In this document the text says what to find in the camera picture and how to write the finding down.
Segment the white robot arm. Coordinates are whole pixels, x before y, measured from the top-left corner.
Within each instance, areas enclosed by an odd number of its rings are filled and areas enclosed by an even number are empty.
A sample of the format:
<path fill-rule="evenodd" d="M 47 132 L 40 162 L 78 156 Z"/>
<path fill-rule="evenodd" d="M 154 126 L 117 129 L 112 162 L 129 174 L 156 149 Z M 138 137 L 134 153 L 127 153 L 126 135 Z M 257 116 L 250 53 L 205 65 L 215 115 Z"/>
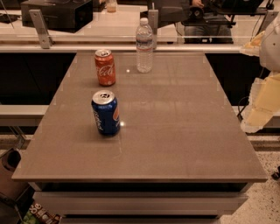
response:
<path fill-rule="evenodd" d="M 269 70 L 269 76 L 255 78 L 248 97 L 248 106 L 242 113 L 241 129 L 247 133 L 261 130 L 280 110 L 280 16 L 245 44 L 240 52 L 258 56 L 260 65 Z"/>

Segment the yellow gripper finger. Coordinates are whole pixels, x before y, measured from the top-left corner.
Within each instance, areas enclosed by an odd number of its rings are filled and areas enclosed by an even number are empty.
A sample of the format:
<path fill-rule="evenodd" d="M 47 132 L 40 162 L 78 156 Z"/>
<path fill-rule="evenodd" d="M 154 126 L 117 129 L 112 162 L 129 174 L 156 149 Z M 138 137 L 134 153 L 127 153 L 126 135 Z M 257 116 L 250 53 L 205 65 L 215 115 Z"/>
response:
<path fill-rule="evenodd" d="M 263 39 L 263 35 L 264 35 L 264 31 L 261 31 L 256 36 L 254 36 L 251 41 L 246 43 L 240 49 L 240 53 L 248 55 L 248 56 L 258 56 L 260 46 L 261 46 L 261 43 L 262 43 L 262 39 Z"/>
<path fill-rule="evenodd" d="M 261 130 L 280 110 L 280 73 L 271 72 L 265 79 L 255 78 L 244 109 L 241 129 L 247 133 Z"/>

